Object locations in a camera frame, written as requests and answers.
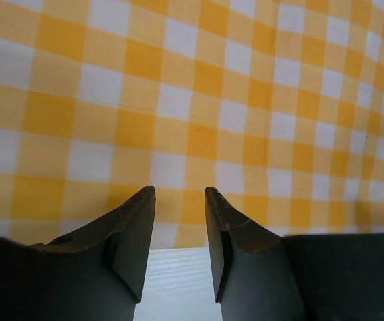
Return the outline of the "yellow white checkered cloth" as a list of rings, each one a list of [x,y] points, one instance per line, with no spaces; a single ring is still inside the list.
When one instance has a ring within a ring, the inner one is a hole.
[[[269,230],[384,231],[384,1],[0,1],[0,236],[45,243],[156,189]]]

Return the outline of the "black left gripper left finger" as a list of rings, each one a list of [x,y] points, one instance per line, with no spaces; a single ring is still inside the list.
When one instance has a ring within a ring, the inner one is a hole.
[[[155,189],[50,243],[0,237],[0,320],[132,320],[141,301]]]

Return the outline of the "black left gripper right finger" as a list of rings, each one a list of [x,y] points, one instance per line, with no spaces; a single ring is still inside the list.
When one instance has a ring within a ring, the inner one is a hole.
[[[280,237],[205,190],[224,320],[384,320],[384,233]]]

